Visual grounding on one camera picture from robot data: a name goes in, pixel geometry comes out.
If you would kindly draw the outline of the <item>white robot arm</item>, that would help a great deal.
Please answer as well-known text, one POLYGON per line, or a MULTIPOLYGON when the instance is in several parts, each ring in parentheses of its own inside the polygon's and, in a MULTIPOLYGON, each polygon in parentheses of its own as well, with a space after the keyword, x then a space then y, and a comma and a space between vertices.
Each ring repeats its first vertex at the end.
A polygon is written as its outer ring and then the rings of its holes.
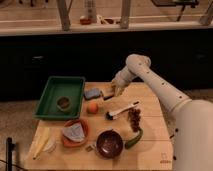
POLYGON ((213 171, 213 103, 193 100, 150 69, 147 56, 131 54, 112 80, 120 95, 136 77, 141 78, 176 120, 173 171, 213 171))

